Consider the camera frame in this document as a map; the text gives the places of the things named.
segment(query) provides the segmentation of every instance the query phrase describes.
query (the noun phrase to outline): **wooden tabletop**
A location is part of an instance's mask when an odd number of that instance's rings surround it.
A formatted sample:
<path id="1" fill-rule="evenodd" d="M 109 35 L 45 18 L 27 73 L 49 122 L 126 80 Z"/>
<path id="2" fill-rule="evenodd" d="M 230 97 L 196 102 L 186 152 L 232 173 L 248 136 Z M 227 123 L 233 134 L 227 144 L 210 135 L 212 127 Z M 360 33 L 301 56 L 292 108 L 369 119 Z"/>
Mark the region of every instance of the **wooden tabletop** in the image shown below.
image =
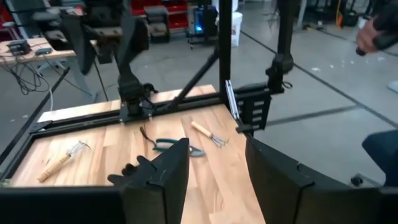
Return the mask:
<path id="1" fill-rule="evenodd" d="M 9 52 L 7 44 L 10 41 L 4 41 L 0 43 L 0 63 L 15 63 L 16 59 L 12 54 Z M 35 56 L 35 51 L 41 48 L 51 47 L 51 45 L 47 42 L 45 38 L 33 38 L 27 40 L 28 44 L 30 45 L 32 51 L 27 55 L 19 56 L 18 62 L 32 62 L 32 61 L 40 61 L 45 60 L 44 56 Z M 63 58 L 63 57 L 74 57 L 76 56 L 75 52 L 72 50 L 63 50 L 63 51 L 56 51 L 52 50 L 51 54 L 45 55 L 47 59 L 55 59 L 55 58 Z"/>
<path id="2" fill-rule="evenodd" d="M 159 93 L 152 100 L 170 100 L 178 92 Z M 214 88 L 207 85 L 194 88 L 190 95 L 213 92 Z M 40 120 L 115 110 L 119 104 L 112 101 L 48 112 Z M 190 126 L 192 121 L 223 139 L 229 139 L 227 145 L 221 149 L 216 147 Z M 188 137 L 192 146 L 206 152 L 205 157 L 190 158 L 182 223 L 264 223 L 246 165 L 246 138 L 235 131 L 236 123 L 224 105 L 157 116 L 152 121 L 115 124 L 38 139 L 12 177 L 11 186 L 111 185 L 107 176 L 120 174 L 127 163 L 137 164 L 138 155 L 148 159 L 159 155 L 142 137 L 140 127 L 152 139 Z M 79 151 L 57 173 L 40 184 L 37 180 L 40 173 L 77 141 L 87 143 L 91 150 Z"/>

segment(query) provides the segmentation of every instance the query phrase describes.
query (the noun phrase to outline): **wooden handle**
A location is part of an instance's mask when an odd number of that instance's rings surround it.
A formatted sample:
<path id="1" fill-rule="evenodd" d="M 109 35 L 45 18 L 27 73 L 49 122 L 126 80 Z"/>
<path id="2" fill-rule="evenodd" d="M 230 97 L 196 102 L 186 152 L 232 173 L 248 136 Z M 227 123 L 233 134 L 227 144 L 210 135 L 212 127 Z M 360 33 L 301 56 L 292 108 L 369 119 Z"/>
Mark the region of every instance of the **wooden handle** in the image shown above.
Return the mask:
<path id="1" fill-rule="evenodd" d="M 200 131 L 202 134 L 204 134 L 208 138 L 211 138 L 213 136 L 213 134 L 211 132 L 207 131 L 206 128 L 200 126 L 200 124 L 192 121 L 191 125 L 192 125 L 193 128 L 195 128 L 196 130 Z"/>
<path id="2" fill-rule="evenodd" d="M 45 170 L 38 178 L 37 180 L 42 183 L 45 180 L 47 180 L 48 177 L 50 177 L 55 171 L 57 171 L 59 168 L 61 168 L 62 164 L 64 164 L 68 159 L 70 158 L 69 154 L 65 154 L 62 156 L 57 162 L 52 164 L 47 170 Z"/>

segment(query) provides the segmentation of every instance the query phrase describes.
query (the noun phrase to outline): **green pliers handle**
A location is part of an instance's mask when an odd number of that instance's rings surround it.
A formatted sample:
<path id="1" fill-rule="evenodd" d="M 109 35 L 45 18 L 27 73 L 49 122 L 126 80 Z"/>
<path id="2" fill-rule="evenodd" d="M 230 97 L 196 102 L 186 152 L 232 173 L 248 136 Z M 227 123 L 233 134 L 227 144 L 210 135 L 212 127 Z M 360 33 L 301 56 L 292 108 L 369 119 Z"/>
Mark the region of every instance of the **green pliers handle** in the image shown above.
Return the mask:
<path id="1" fill-rule="evenodd" d="M 175 144 L 178 142 L 176 139 L 167 139 L 167 138 L 159 138 L 155 140 L 155 146 L 153 150 L 156 150 L 158 152 L 164 152 L 169 149 L 169 146 L 159 146 L 159 144 L 162 143 L 167 143 L 167 144 Z M 202 157 L 206 153 L 196 147 L 190 146 L 190 156 L 192 157 Z"/>

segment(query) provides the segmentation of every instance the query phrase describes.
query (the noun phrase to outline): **gray floor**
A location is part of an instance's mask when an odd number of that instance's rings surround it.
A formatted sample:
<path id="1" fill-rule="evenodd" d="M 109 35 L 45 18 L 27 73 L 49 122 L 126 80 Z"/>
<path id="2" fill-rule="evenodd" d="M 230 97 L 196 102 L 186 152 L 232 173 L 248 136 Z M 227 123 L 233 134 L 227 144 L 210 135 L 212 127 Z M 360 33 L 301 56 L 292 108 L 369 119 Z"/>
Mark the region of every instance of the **gray floor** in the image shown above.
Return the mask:
<path id="1" fill-rule="evenodd" d="M 267 79 L 264 70 L 271 64 L 277 48 L 277 23 L 269 25 L 262 4 L 247 4 L 242 9 L 243 24 L 238 48 L 232 50 L 232 82 L 235 87 Z M 295 67 L 285 79 L 294 87 L 275 96 L 269 115 L 270 126 L 256 133 L 261 141 L 300 162 L 347 183 L 355 173 L 383 182 L 382 171 L 361 148 L 371 133 L 394 129 L 398 123 L 398 95 L 386 85 L 398 76 L 397 59 L 386 53 L 359 57 L 355 54 L 356 29 L 327 32 L 298 32 L 294 35 L 292 54 Z M 190 50 L 186 40 L 174 37 L 166 45 L 153 45 L 132 63 L 142 82 L 151 82 L 160 90 L 183 87 L 200 68 L 211 48 Z M 111 99 L 118 98 L 117 71 L 114 65 L 100 65 L 101 76 Z M 46 70 L 48 82 L 58 75 Z M 73 76 L 67 79 L 74 82 Z M 95 71 L 86 78 L 90 87 L 100 91 Z M 200 81 L 218 88 L 218 64 Z M 1 72 L 3 94 L 0 148 L 5 148 L 26 121 L 45 93 L 23 96 L 15 80 Z M 98 101 L 104 95 L 99 94 Z M 54 93 L 54 109 L 87 104 L 82 94 L 63 82 Z"/>

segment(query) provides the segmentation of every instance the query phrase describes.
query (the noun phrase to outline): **person's hand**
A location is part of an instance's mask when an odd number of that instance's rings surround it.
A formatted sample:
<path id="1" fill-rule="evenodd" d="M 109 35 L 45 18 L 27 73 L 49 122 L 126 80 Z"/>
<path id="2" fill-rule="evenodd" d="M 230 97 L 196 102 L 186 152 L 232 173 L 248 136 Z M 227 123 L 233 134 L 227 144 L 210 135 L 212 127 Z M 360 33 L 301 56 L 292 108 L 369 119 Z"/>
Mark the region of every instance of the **person's hand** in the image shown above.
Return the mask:
<path id="1" fill-rule="evenodd" d="M 379 34 L 379 32 L 374 28 L 373 20 L 374 19 L 370 19 L 367 21 L 356 37 L 358 48 L 365 53 L 378 51 L 373 44 L 373 39 Z"/>

